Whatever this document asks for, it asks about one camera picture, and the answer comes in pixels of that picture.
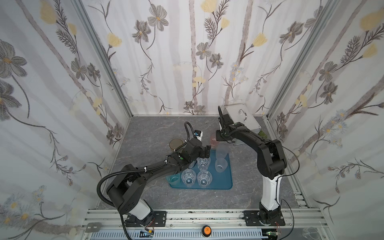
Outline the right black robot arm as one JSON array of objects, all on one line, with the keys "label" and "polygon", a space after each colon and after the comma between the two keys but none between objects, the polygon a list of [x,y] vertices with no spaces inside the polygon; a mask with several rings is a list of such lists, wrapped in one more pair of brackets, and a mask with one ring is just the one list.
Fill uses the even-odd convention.
[{"label": "right black robot arm", "polygon": [[259,204],[258,220],[264,226],[285,226],[279,200],[281,178],[288,166],[284,146],[279,140],[262,138],[243,123],[235,123],[229,114],[218,107],[220,130],[216,131],[218,142],[237,139],[257,153],[257,168],[263,176],[263,194]]}]

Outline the green small object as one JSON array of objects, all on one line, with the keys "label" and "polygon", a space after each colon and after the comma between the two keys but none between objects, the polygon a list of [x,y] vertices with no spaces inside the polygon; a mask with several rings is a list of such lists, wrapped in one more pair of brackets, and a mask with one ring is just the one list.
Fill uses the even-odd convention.
[{"label": "green small object", "polygon": [[259,136],[261,136],[263,139],[268,138],[268,136],[262,130],[259,131]]}]

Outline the pink plastic cup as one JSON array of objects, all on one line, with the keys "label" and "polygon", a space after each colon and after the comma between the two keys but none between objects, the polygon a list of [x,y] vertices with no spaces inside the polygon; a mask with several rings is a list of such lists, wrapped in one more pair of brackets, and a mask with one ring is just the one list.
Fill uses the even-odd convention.
[{"label": "pink plastic cup", "polygon": [[216,134],[212,134],[210,137],[210,145],[212,149],[215,149],[218,146],[219,142],[216,139]]}]

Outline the clear faceted glass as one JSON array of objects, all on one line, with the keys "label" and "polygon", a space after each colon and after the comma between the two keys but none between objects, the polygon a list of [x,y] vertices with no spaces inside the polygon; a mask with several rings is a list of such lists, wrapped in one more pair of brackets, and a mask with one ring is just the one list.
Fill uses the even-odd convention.
[{"label": "clear faceted glass", "polygon": [[197,175],[197,180],[201,188],[206,188],[212,183],[213,176],[209,171],[200,171]]},{"label": "clear faceted glass", "polygon": [[186,169],[181,174],[182,182],[186,187],[192,187],[197,179],[196,172],[192,169]]},{"label": "clear faceted glass", "polygon": [[199,171],[207,171],[211,163],[211,158],[198,158],[197,166]]}]

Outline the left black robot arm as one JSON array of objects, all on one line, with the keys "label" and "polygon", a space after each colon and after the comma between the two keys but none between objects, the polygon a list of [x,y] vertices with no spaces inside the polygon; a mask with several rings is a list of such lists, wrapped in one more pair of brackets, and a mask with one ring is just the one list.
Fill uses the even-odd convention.
[{"label": "left black robot arm", "polygon": [[193,131],[193,137],[177,147],[160,163],[135,168],[126,165],[121,171],[101,178],[97,184],[97,195],[107,205],[118,210],[125,237],[130,240],[124,215],[136,218],[136,223],[148,227],[155,220],[154,210],[142,199],[147,183],[157,178],[175,175],[188,169],[197,158],[210,156],[211,146],[203,146],[203,132]]}]

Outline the teal plastic tray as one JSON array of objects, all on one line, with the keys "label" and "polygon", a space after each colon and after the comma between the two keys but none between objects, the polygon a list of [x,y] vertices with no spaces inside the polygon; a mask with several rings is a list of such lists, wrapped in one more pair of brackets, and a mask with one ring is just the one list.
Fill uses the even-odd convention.
[{"label": "teal plastic tray", "polygon": [[233,186],[230,156],[227,152],[211,151],[207,160],[197,160],[185,171],[166,176],[175,189],[229,190]]}]

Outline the frosted clear cup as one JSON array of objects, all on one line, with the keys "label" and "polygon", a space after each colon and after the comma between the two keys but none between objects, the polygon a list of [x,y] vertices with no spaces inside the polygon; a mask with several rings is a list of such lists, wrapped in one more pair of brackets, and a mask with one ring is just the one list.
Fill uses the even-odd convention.
[{"label": "frosted clear cup", "polygon": [[228,167],[228,162],[224,158],[218,158],[215,161],[215,170],[217,173],[224,172]]}]

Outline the silver aluminium case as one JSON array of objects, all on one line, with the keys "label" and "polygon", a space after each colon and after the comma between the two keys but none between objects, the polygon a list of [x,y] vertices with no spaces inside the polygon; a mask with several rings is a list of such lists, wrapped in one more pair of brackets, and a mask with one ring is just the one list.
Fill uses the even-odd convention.
[{"label": "silver aluminium case", "polygon": [[261,126],[245,104],[234,104],[224,106],[223,120],[226,129],[229,127],[229,125],[231,125],[231,122],[232,125],[236,123],[243,124],[245,127],[247,127],[250,131],[253,132],[252,136],[258,141],[260,141],[261,137],[257,137],[257,135],[261,130]]}]

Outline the aluminium mounting rail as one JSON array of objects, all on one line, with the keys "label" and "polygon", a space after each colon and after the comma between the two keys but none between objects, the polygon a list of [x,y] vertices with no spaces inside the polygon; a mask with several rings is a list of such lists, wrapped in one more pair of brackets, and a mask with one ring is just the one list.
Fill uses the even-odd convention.
[{"label": "aluminium mounting rail", "polygon": [[[263,226],[256,210],[159,210],[148,227],[135,227],[125,217],[131,240],[333,240],[319,209],[283,209],[285,226]],[[203,226],[212,229],[202,235]],[[81,240],[127,240],[120,215],[113,210],[89,210]]]}]

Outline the yellow plastic tumbler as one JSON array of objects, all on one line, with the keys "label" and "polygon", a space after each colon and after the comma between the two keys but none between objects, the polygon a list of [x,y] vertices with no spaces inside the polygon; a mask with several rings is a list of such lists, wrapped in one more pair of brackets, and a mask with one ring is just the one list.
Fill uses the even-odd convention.
[{"label": "yellow plastic tumbler", "polygon": [[169,147],[172,151],[176,150],[178,147],[180,147],[181,145],[183,145],[184,142],[183,140],[181,139],[172,139],[170,142],[169,142]]}]

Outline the orange emergency button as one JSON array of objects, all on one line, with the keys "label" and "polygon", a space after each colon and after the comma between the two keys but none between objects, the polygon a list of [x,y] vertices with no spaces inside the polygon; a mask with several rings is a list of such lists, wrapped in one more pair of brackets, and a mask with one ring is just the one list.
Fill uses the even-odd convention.
[{"label": "orange emergency button", "polygon": [[208,237],[211,236],[211,234],[212,234],[211,227],[208,226],[208,225],[203,226],[203,228],[202,228],[202,235],[203,235],[203,237],[208,238]]}]

